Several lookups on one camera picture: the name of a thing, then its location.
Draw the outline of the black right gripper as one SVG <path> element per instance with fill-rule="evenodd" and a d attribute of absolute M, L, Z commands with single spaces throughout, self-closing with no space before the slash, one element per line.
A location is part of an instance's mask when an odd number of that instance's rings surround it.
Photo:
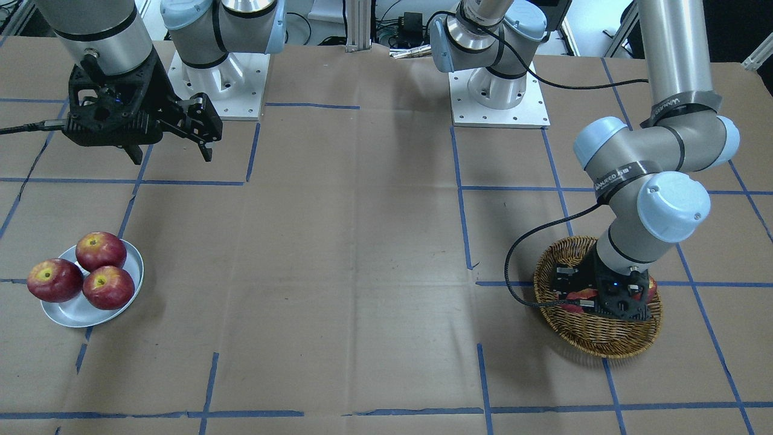
<path fill-rule="evenodd" d="M 69 77 L 69 113 L 63 134 L 79 146 L 121 147 L 134 165 L 144 161 L 143 145 L 162 139 L 170 126 L 195 141 L 205 162 L 211 143 L 223 136 L 223 121 L 208 94 L 179 101 L 156 49 L 135 69 L 109 75 L 94 53 L 81 58 Z"/>

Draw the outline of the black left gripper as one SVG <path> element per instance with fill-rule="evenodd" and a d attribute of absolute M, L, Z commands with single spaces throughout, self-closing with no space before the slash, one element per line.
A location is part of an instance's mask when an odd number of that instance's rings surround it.
<path fill-rule="evenodd" d="M 549 269 L 549 290 L 569 313 L 593 314 L 618 320 L 649 320 L 654 297 L 648 272 L 620 274 L 607 267 L 596 247 L 577 265 L 558 262 Z"/>

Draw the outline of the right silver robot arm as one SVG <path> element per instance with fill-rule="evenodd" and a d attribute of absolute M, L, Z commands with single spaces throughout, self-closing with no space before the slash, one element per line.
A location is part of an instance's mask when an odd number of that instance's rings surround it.
<path fill-rule="evenodd" d="M 117 147 L 135 164 L 166 132 L 193 141 L 205 161 L 223 137 L 214 102 L 246 90 L 237 53 L 284 46 L 283 1 L 163 1 L 160 12 L 193 93 L 180 97 L 132 1 L 37 1 L 75 61 L 69 113 L 45 121 L 82 147 Z"/>

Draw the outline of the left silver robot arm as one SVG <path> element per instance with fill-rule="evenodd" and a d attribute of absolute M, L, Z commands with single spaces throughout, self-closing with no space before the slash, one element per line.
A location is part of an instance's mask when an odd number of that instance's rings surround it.
<path fill-rule="evenodd" d="M 718 115 L 701 1 L 641 1 L 641 38 L 652 95 L 650 116 L 632 131 L 615 117 L 596 120 L 574 142 L 597 206 L 615 220 L 578 265 L 555 265 L 554 294 L 539 308 L 575 308 L 621 320 L 648 320 L 649 267 L 690 237 L 710 197 L 690 173 L 730 160 L 740 145 Z M 547 19 L 527 1 L 461 1 L 427 24 L 439 71 L 471 71 L 467 91 L 492 110 L 522 102 Z"/>

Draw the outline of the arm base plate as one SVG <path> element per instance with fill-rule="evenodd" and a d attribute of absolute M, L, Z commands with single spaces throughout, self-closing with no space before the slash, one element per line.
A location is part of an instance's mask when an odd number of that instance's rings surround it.
<path fill-rule="evenodd" d="M 514 80 L 488 69 L 448 74 L 452 121 L 456 127 L 541 129 L 551 125 L 538 79 L 530 72 Z"/>
<path fill-rule="evenodd" d="M 271 55 L 230 53 L 220 65 L 197 69 L 175 53 L 168 77 L 178 97 L 204 92 L 223 120 L 259 121 Z"/>

